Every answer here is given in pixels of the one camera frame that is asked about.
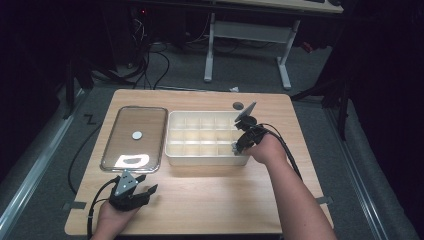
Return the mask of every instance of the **plastic bin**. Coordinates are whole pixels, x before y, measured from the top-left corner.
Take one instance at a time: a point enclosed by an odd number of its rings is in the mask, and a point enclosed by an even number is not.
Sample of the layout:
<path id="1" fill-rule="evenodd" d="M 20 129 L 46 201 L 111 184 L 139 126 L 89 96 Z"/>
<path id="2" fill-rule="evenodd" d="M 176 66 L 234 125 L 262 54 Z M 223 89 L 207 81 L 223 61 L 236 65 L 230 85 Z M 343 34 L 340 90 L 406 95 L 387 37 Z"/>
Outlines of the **plastic bin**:
<path id="1" fill-rule="evenodd" d="M 165 154 L 178 165 L 246 165 L 249 156 L 235 155 L 236 111 L 173 111 L 169 114 Z"/>

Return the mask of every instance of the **human hand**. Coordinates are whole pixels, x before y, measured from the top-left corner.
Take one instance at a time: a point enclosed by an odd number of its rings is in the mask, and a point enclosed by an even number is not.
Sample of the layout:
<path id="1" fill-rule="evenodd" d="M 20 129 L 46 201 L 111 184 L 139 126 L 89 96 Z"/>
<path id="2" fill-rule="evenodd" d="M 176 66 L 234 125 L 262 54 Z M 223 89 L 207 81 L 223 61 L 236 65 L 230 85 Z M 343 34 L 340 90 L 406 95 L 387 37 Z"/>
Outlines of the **human hand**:
<path id="1" fill-rule="evenodd" d="M 244 149 L 243 153 L 252 155 L 257 162 L 265 165 L 273 160 L 281 161 L 286 159 L 286 152 L 280 141 L 269 133 L 265 134 L 258 145 Z"/>
<path id="2" fill-rule="evenodd" d="M 97 218 L 97 228 L 92 240 L 95 239 L 114 239 L 120 234 L 132 217 L 140 208 L 127 212 L 116 210 L 109 201 L 106 201 L 100 207 L 99 217 Z"/>

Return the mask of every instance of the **desk leg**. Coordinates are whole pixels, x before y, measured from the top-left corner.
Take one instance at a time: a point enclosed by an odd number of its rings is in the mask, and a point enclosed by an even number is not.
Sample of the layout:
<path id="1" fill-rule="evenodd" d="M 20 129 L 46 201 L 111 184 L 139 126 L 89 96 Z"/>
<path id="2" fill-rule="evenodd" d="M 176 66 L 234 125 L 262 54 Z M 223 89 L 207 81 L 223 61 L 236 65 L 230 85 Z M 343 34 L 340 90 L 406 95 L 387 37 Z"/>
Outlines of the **desk leg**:
<path id="1" fill-rule="evenodd" d="M 212 70 L 213 70 L 213 40 L 215 34 L 215 13 L 211 13 L 211 23 L 209 27 L 209 49 L 208 55 L 206 56 L 205 66 L 205 82 L 212 81 Z"/>
<path id="2" fill-rule="evenodd" d="M 283 87 L 286 90 L 291 89 L 289 75 L 287 74 L 286 61 L 289 56 L 290 49 L 293 45 L 294 38 L 296 37 L 297 30 L 299 29 L 300 20 L 296 20 L 293 24 L 293 28 L 290 31 L 286 48 L 284 49 L 284 54 L 282 57 L 277 57 L 278 69 L 280 70 L 281 81 L 283 82 Z"/>

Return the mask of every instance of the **human arm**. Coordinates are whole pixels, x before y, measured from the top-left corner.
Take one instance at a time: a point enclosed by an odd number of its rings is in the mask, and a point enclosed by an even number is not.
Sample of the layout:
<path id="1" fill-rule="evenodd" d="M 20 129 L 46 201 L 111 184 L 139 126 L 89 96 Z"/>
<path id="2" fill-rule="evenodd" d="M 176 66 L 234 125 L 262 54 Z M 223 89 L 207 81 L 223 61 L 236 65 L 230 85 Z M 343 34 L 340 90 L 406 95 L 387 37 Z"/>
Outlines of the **human arm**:
<path id="1" fill-rule="evenodd" d="M 109 201 L 100 207 L 96 231 L 91 240 L 112 240 L 120 234 L 140 208 L 122 212 L 116 210 Z"/>
<path id="2" fill-rule="evenodd" d="M 281 143 L 266 134 L 261 143 L 244 150 L 266 166 L 285 239 L 336 239 L 314 196 L 286 160 Z"/>

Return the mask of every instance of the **gray carpet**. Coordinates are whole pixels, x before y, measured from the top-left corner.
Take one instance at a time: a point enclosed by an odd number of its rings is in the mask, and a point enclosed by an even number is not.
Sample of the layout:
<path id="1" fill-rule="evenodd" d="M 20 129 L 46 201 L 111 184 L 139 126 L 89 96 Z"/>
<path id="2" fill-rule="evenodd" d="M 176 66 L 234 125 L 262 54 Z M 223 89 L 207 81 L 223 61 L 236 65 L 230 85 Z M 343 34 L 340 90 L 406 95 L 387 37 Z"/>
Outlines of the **gray carpet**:
<path id="1" fill-rule="evenodd" d="M 170 68 L 158 84 L 158 88 L 178 87 L 228 91 L 230 88 L 239 87 L 240 92 L 293 95 L 313 86 L 331 52 L 331 49 L 324 49 L 308 54 L 302 49 L 294 48 L 287 62 L 293 88 L 291 91 L 285 91 L 282 88 L 274 59 L 280 48 L 281 46 L 273 45 L 258 50 L 243 46 L 232 51 L 231 46 L 220 47 L 217 49 L 220 52 L 215 55 L 214 79 L 211 83 L 204 83 L 202 79 L 205 50 L 188 48 L 182 51 L 168 47 L 162 54 L 168 57 Z M 166 66 L 163 56 L 155 53 L 150 55 L 147 76 L 151 85 L 164 73 Z M 149 84 L 146 82 L 144 85 L 144 81 L 141 80 L 138 88 L 144 88 L 144 86 L 148 88 Z M 8 239 L 85 239 L 84 237 L 67 236 L 64 232 L 69 210 L 63 208 L 66 203 L 72 202 L 74 199 L 74 194 L 68 187 L 67 173 L 78 148 L 101 124 L 112 94 L 117 88 L 123 87 L 108 82 L 96 82 L 96 87 L 89 93 L 81 108 L 74 113 L 73 123 L 66 132 L 32 198 L 11 230 Z M 316 99 L 308 98 L 307 100 L 294 102 L 294 107 L 324 194 L 334 201 L 329 205 L 329 209 L 337 236 L 339 239 L 346 240 L 374 239 L 357 193 L 348 176 L 337 136 L 332 133 L 333 126 Z M 418 239 L 414 229 L 403 215 L 402 208 L 397 203 L 384 174 L 376 164 L 351 105 L 349 111 L 346 125 L 347 144 L 370 195 L 375 201 L 376 208 L 385 224 L 388 238 Z M 59 115 L 62 113 L 63 109 L 58 110 Z M 88 124 L 87 115 L 92 115 L 91 122 L 96 124 Z M 84 174 L 97 133 L 84 145 L 72 168 L 71 179 L 76 188 Z M 48 134 L 40 134 L 40 138 L 38 138 L 38 142 L 34 143 L 35 146 L 43 146 L 39 142 L 46 141 Z M 33 159 L 39 153 L 36 147 L 30 148 L 30 150 L 30 153 L 25 154 L 20 160 L 19 167 L 14 168 L 13 174 L 8 176 L 9 184 L 1 186 L 0 190 L 5 192 L 1 197 L 2 212 L 13 197 L 13 189 L 16 191 L 19 187 L 20 179 L 25 177 Z M 231 237 L 232 239 L 252 239 L 252 236 Z M 213 238 L 224 239 L 223 236 L 213 236 Z"/>

